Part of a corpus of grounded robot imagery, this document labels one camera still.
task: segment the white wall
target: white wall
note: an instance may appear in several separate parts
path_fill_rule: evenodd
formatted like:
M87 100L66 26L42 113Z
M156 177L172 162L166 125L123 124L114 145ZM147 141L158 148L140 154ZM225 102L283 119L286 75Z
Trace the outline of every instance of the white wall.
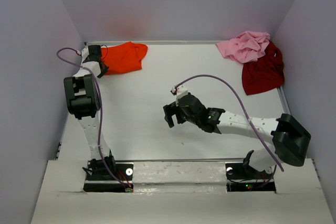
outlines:
M82 46L61 0L0 0L0 223L30 223L47 160L64 126L63 78L55 56Z
M309 156L336 218L336 1L296 0L275 36L292 114L312 135Z
M84 41L219 40L272 35L294 0L63 0Z

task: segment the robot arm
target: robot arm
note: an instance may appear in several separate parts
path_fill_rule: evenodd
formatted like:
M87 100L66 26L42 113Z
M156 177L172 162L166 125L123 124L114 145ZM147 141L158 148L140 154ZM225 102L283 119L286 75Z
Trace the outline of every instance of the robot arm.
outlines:
M191 122L201 130L217 134L238 134L258 138L246 117L224 109L206 108L184 86L173 88L176 101L163 107L169 127L177 123ZM269 144L270 151L280 160L293 166L302 166L310 141L310 134L289 114L279 119L250 118L259 135ZM252 150L244 159L246 166L261 172L276 164L266 149Z
M85 47L82 52L81 65L90 69L98 78L102 77L108 67L101 61L100 46ZM100 110L97 88L92 74L81 68L72 77L64 79L67 107L70 114L73 114L82 126L91 151L92 171L104 169L98 149L99 117ZM111 150L105 142L103 134L100 136L100 148L104 160L111 170L115 170L115 161Z

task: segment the white platform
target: white platform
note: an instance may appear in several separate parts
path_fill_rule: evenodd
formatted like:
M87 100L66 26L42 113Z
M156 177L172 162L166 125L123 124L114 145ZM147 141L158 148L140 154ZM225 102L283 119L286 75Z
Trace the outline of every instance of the white platform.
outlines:
M211 171L215 174L217 169L220 175L214 177L213 185L191 185L195 177L188 173L176 173L185 177L187 184L180 180L174 184L169 173L161 173L159 179L164 183L166 177L167 185L144 185L139 189L135 185L132 194L86 193L81 190L85 179L81 167L85 164L86 161L49 161L32 224L333 224L309 159L304 167L284 165L285 172L275 177L276 194L227 193L225 180L221 180L225 172L218 165ZM196 166L194 171L199 171L208 164L196 162ZM141 167L135 166L134 175L144 175L143 171L148 170Z
M227 80L251 116L283 113L277 90L247 97L242 65L223 59L215 45L151 45L143 70L99 81L103 132L116 159L237 158L261 148L257 140L208 134L188 123L168 127L162 107L174 101L171 87L200 73ZM222 83L196 79L186 86L206 106L241 114ZM224 162L135 162L134 193L115 194L82 191L81 168L89 154L81 126L68 116L59 159L48 163L32 224L333 223L309 159L303 167L278 170L276 194L227 193Z
M234 158L262 147L252 138L208 134L189 123L168 127L162 108L175 99L170 93L172 86L196 74L212 74L228 81L250 116L276 118L283 113L276 89L245 95L243 65L223 59L215 45L150 45L142 67L99 80L103 133L117 160ZM243 113L230 89L217 80L198 78L186 86L206 107ZM81 126L69 115L59 160L74 159L90 159L90 152Z

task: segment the purple cable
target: purple cable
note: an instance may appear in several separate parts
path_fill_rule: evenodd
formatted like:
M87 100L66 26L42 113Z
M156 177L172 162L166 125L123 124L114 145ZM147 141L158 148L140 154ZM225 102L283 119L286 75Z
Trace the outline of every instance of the purple cable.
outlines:
M271 155L271 157L274 159L274 161L277 163L277 165L280 167L281 171L283 172L284 168L282 167L281 163L278 161L278 159L275 157L275 155L272 153L272 151L268 148L267 144L265 143L265 141L263 140L263 138L261 137L261 135L257 131L257 129L254 126L253 122L250 120L250 117L248 116L247 111L245 109L245 106L243 105L243 102L240 99L238 93L234 90L234 88L228 82L224 81L223 79L221 79L219 77L211 76L210 74L198 74L196 76L192 76L192 77L190 77L190 78L188 78L188 79L180 82L179 84L175 85L175 89L177 89L179 86L181 86L182 84L186 83L187 81L190 81L190 80L198 78L198 77L210 77L210 78L217 79L218 81L221 81L222 83L226 84L232 90L232 92L235 94L236 98L238 99L238 102L240 103L240 106L243 109L245 117L246 117L247 121L249 122L249 124L251 125L253 131L256 133L257 137L259 138L259 140L261 141L262 145L267 150L267 152L269 153L269 155Z
M89 71L90 74L92 74L92 76L93 76L93 80L95 81L95 84L96 84L96 87L97 87L97 91L98 91L98 99L99 99L99 103L100 103L100 122L99 122L99 129L98 129L98 151L99 151L99 155L100 155L101 160L103 161L103 164L104 164L106 170L107 170L108 173L112 176L112 178L114 178L114 179L115 179L116 181L118 181L120 184L124 185L124 183L123 183L121 180L119 180L117 177L115 177L114 174L113 174L113 172L110 170L109 166L107 165L107 163L106 163L106 161L105 161L105 159L104 159L104 156L103 156L103 153L102 153L102 151L101 151L101 147L100 147L101 126L102 126L102 122L103 122L103 105L102 105L102 101L101 101L101 93L100 93L100 88L99 88L99 85L98 85L98 80L97 80L95 74L91 71L91 69L88 69L88 68L86 68L86 67L83 67L83 66L78 65L78 64L76 64L76 63L73 63L73 62L71 62L71 61L68 61L68 60L66 60L66 59L63 59L63 58L59 55L60 52L62 52L63 50L67 50L67 49L72 50L72 51L74 51L74 52L77 53L77 50L75 50L75 49L73 49L73 48L71 48L71 47L64 47L64 48L59 49L59 50L56 52L57 57L58 57L60 60L66 62L66 63L69 63L69 64L71 64L71 65L73 65L73 66L76 66L76 67L79 67L79 68L82 68L82 69L85 69L85 70Z

